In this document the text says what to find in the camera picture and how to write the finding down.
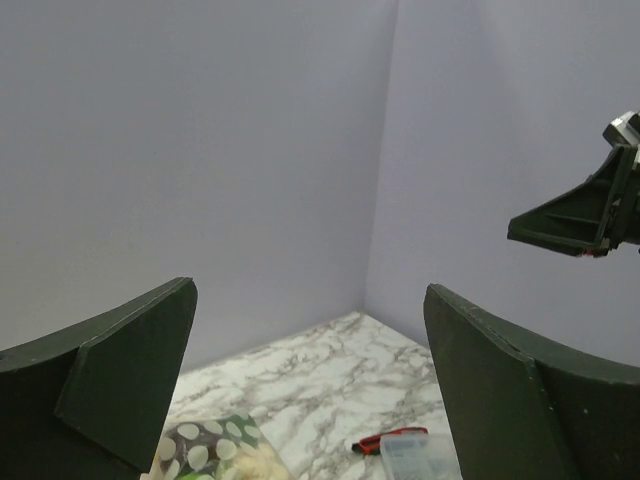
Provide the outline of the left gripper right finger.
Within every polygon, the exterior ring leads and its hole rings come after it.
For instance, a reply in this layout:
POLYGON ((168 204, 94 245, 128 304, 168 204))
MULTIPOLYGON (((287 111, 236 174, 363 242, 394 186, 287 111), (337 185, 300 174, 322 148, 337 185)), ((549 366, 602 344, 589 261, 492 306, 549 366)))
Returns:
POLYGON ((639 370, 431 284, 424 320, 465 479, 636 479, 639 370))

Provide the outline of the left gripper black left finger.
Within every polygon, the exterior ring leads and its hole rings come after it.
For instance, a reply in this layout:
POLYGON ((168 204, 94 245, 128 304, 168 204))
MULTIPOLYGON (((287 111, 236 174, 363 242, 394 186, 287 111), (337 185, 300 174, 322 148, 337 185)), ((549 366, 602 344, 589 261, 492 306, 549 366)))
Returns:
POLYGON ((178 277, 1 353, 4 479, 137 479, 151 470, 197 306, 178 277))

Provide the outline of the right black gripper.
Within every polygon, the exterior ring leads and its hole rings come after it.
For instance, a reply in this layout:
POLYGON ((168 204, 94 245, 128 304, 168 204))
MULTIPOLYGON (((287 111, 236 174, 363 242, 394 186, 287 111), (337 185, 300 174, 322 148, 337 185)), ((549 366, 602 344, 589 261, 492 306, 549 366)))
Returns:
POLYGON ((572 257, 638 245, 639 147, 613 147, 585 182, 511 219, 507 238, 572 257))

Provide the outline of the clear zip top bag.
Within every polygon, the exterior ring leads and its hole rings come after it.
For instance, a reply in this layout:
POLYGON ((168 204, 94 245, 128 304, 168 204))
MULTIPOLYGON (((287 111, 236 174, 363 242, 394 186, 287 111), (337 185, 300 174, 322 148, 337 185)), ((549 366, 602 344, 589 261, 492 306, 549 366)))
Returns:
POLYGON ((243 410, 166 424, 143 479, 286 480, 281 456, 243 410))

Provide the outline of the clear plastic parts box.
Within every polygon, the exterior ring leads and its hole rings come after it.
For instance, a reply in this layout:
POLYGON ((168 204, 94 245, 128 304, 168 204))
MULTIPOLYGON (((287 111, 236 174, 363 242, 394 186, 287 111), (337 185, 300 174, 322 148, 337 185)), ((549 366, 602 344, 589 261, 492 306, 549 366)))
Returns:
POLYGON ((380 452, 389 480, 462 479, 454 442, 448 434, 385 435, 380 452))

